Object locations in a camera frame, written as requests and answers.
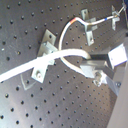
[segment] white wire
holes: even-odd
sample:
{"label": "white wire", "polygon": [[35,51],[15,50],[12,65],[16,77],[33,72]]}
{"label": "white wire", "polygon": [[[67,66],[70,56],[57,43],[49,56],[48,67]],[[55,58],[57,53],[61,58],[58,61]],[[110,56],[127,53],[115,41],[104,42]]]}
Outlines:
{"label": "white wire", "polygon": [[[61,36],[60,36],[59,48],[58,48],[59,50],[62,49],[63,37],[64,37],[64,35],[65,35],[65,33],[66,33],[66,31],[67,31],[67,29],[68,29],[68,27],[69,27],[70,25],[71,25],[70,22],[67,23],[67,25],[65,26],[65,28],[64,28],[64,30],[63,30]],[[71,64],[71,63],[68,62],[65,58],[61,57],[61,61],[62,61],[66,66],[68,66],[69,68],[71,68],[72,70],[74,70],[74,71],[76,71],[76,72],[78,72],[78,73],[84,75],[84,73],[83,73],[83,71],[82,71],[81,68],[79,68],[79,67],[77,67],[77,66]]]}
{"label": "white wire", "polygon": [[20,74],[20,73],[23,73],[35,66],[40,66],[40,65],[43,66],[43,63],[45,63],[45,62],[47,63],[50,60],[54,60],[54,59],[60,58],[62,56],[69,56],[69,55],[70,56],[82,56],[85,59],[90,58],[90,55],[81,49],[66,49],[66,50],[57,51],[57,52],[45,55],[43,57],[39,57],[32,61],[29,61],[28,63],[20,65],[14,69],[11,69],[11,70],[1,74],[0,82],[5,81],[13,76]]}
{"label": "white wire", "polygon": [[124,6],[120,9],[119,14],[123,11],[123,9],[124,9]]}
{"label": "white wire", "polygon": [[[105,19],[102,19],[102,20],[99,20],[99,21],[96,21],[96,22],[93,22],[93,23],[88,23],[88,22],[83,21],[83,20],[80,19],[79,17],[76,17],[75,19],[76,19],[76,21],[79,21],[79,22],[80,22],[81,24],[83,24],[83,25],[96,25],[96,24],[99,24],[99,23],[105,21]],[[69,28],[70,25],[71,25],[71,23],[68,22],[68,23],[66,24],[64,30],[62,31],[62,34],[61,34],[60,40],[59,40],[59,47],[58,47],[59,50],[62,50],[63,38],[64,38],[64,35],[65,35],[65,33],[66,33],[66,31],[67,31],[67,29]],[[61,61],[62,61],[66,66],[68,66],[69,68],[71,68],[72,70],[74,70],[74,71],[76,71],[76,72],[78,72],[78,73],[84,75],[84,73],[83,73],[83,71],[82,71],[81,68],[79,68],[79,67],[77,67],[77,66],[71,64],[71,63],[70,63],[69,61],[67,61],[65,58],[61,57]]]}

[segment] black surface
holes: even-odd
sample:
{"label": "black surface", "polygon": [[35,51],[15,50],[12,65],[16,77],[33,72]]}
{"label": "black surface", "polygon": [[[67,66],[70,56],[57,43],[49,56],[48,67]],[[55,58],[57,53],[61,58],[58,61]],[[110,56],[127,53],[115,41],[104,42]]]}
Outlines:
{"label": "black surface", "polygon": [[[0,1],[0,73],[37,57],[45,29],[57,35],[55,46],[65,24],[87,8],[90,18],[111,15],[111,6],[122,6],[120,0],[1,0]],[[95,44],[87,46],[84,26],[74,23],[67,31],[63,48],[100,51],[122,42],[126,23],[124,13],[113,31],[111,20],[98,25],[93,32]],[[81,57],[66,57],[79,66]],[[49,66],[43,84],[35,82],[27,71],[0,84],[0,128],[105,128],[116,96],[92,79],[72,71],[60,60]],[[34,84],[25,91],[24,84]]]}

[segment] metal plate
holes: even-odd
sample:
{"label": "metal plate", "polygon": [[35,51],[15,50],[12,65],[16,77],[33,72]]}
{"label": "metal plate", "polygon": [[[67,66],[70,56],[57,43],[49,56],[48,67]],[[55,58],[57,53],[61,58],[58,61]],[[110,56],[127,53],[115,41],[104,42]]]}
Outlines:
{"label": "metal plate", "polygon": [[[115,10],[115,7],[113,7],[112,6],[112,15],[114,16],[114,15],[116,15],[117,14],[117,12],[116,12],[116,10]],[[116,22],[117,21],[120,21],[120,18],[119,17],[116,17],[116,18],[113,18],[112,19],[112,29],[115,31],[116,30]]]}
{"label": "metal plate", "polygon": [[[88,9],[84,9],[81,11],[82,19],[86,22],[95,22],[96,18],[89,19]],[[97,25],[95,26],[87,26],[85,25],[85,33],[87,38],[88,46],[92,45],[94,43],[94,37],[92,31],[97,29]]]}
{"label": "metal plate", "polygon": [[[57,48],[54,46],[55,41],[56,36],[53,35],[49,30],[46,30],[39,48],[37,58],[57,51]],[[31,77],[38,82],[43,83],[48,65],[54,65],[54,63],[55,61],[51,60],[50,62],[43,62],[41,65],[37,64],[33,69]]]}
{"label": "metal plate", "polygon": [[[119,10],[117,0],[1,0],[0,1],[0,73],[37,57],[46,29],[57,36],[74,16],[87,8],[90,18],[111,15],[111,6]],[[116,31],[111,20],[93,32],[95,43],[87,46],[84,26],[76,22],[68,29],[63,48],[101,51],[123,42],[125,15],[121,14]],[[79,66],[81,57],[66,57]],[[116,96],[107,85],[97,88],[93,79],[70,70],[59,59],[49,66],[44,83],[31,78],[32,70],[0,83],[0,128],[105,128]],[[33,85],[27,91],[23,84]]]}

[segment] mounting hole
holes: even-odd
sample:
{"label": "mounting hole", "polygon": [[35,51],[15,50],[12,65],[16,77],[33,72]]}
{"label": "mounting hole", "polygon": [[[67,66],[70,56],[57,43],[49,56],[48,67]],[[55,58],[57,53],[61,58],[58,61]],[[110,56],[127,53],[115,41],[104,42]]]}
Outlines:
{"label": "mounting hole", "polygon": [[18,120],[16,121],[16,124],[17,124],[17,125],[19,124],[19,121],[18,121]]}
{"label": "mounting hole", "polygon": [[44,13],[44,10],[41,10],[41,13],[43,14]]}
{"label": "mounting hole", "polygon": [[24,104],[24,101],[21,101],[21,104],[23,105]]}
{"label": "mounting hole", "polygon": [[10,5],[7,6],[7,9],[10,9]]}
{"label": "mounting hole", "polygon": [[29,80],[27,80],[26,83],[29,84]]}
{"label": "mounting hole", "polygon": [[5,94],[5,98],[8,98],[8,97],[9,97],[9,94],[8,94],[8,93],[6,93],[6,94]]}
{"label": "mounting hole", "polygon": [[27,31],[27,30],[25,30],[25,31],[24,31],[24,33],[27,35],[27,34],[28,34],[28,31]]}
{"label": "mounting hole", "polygon": [[10,60],[10,57],[7,57],[6,60],[9,61]]}
{"label": "mounting hole", "polygon": [[31,0],[28,0],[28,3],[31,3]]}
{"label": "mounting hole", "polygon": [[5,42],[5,41],[3,41],[3,42],[2,42],[2,44],[3,44],[3,45],[5,45],[5,44],[6,44],[6,42]]}
{"label": "mounting hole", "polygon": [[33,95],[33,94],[31,94],[31,97],[34,97],[34,95]]}
{"label": "mounting hole", "polygon": [[11,108],[11,112],[14,112],[14,108]]}
{"label": "mounting hole", "polygon": [[56,104],[56,107],[58,107],[58,104]]}
{"label": "mounting hole", "polygon": [[35,107],[35,110],[38,110],[38,107],[37,106]]}
{"label": "mounting hole", "polygon": [[31,125],[30,128],[33,128],[33,125]]}
{"label": "mounting hole", "polygon": [[13,20],[10,20],[10,24],[13,24]]}
{"label": "mounting hole", "polygon": [[16,40],[17,39],[17,36],[15,35],[13,38]]}
{"label": "mounting hole", "polygon": [[4,116],[3,116],[3,115],[1,115],[1,116],[0,116],[0,119],[4,119]]}
{"label": "mounting hole", "polygon": [[29,116],[29,114],[28,113],[26,113],[26,117],[28,117]]}
{"label": "mounting hole", "polygon": [[19,87],[16,87],[16,91],[19,91]]}
{"label": "mounting hole", "polygon": [[42,118],[39,118],[39,121],[42,121]]}
{"label": "mounting hole", "polygon": [[38,27],[36,26],[36,27],[35,27],[35,30],[37,30],[37,29],[38,29]]}
{"label": "mounting hole", "polygon": [[21,19],[24,20],[24,16],[21,16]]}
{"label": "mounting hole", "polygon": [[31,13],[31,16],[34,16],[34,15],[35,15],[34,12],[32,12],[32,13]]}
{"label": "mounting hole", "polygon": [[2,25],[0,24],[0,29],[2,29]]}
{"label": "mounting hole", "polygon": [[21,5],[21,2],[18,2],[18,5],[20,6]]}
{"label": "mounting hole", "polygon": [[18,55],[20,55],[20,54],[21,54],[21,52],[20,52],[20,51],[18,51],[18,52],[17,52],[17,54],[18,54]]}
{"label": "mounting hole", "polygon": [[31,49],[32,48],[32,46],[31,45],[28,45],[28,49]]}
{"label": "mounting hole", "polygon": [[42,91],[42,90],[43,90],[43,88],[42,88],[42,87],[40,87],[40,90]]}
{"label": "mounting hole", "polygon": [[63,89],[63,87],[61,86],[61,87],[60,87],[60,90],[62,90],[62,89]]}
{"label": "mounting hole", "polygon": [[48,114],[50,114],[50,111],[48,111]]}
{"label": "mounting hole", "polygon": [[49,38],[51,39],[52,38],[52,35],[49,35]]}
{"label": "mounting hole", "polygon": [[47,102],[47,100],[46,99],[44,99],[44,103],[46,103]]}

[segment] metal bracket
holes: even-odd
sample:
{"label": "metal bracket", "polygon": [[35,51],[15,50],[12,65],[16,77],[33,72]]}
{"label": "metal bracket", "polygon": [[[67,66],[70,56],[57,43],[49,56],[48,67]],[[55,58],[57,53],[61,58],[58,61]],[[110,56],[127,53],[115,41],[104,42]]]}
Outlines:
{"label": "metal bracket", "polygon": [[119,13],[117,11],[115,11],[114,6],[112,6],[112,15],[116,16],[112,19],[112,29],[115,31],[116,30],[116,22],[120,21],[120,18],[119,18]]}
{"label": "metal bracket", "polygon": [[[82,14],[83,20],[86,21],[86,22],[92,23],[92,22],[96,21],[96,18],[89,19],[89,14],[88,14],[87,9],[82,10],[81,14]],[[93,38],[92,31],[94,31],[96,29],[97,29],[97,25],[95,25],[95,26],[85,25],[86,38],[87,38],[87,43],[88,43],[89,46],[94,43],[94,38]]]}
{"label": "metal bracket", "polygon": [[91,59],[84,60],[80,67],[86,77],[94,79],[93,82],[96,86],[99,87],[102,83],[108,84],[118,96],[125,73],[125,62],[128,60],[127,44],[121,44],[111,51],[107,51],[90,53]]}
{"label": "metal bracket", "polygon": [[126,4],[125,3],[122,3],[122,6],[124,7],[124,11],[126,11],[126,9],[127,9]]}
{"label": "metal bracket", "polygon": [[[58,49],[54,47],[55,41],[56,36],[53,35],[49,30],[46,30],[41,46],[39,48],[37,58],[57,51]],[[53,65],[54,63],[55,61],[52,60],[49,62],[44,62],[42,64],[36,65],[33,69],[31,77],[39,81],[40,83],[43,83],[48,65]]]}

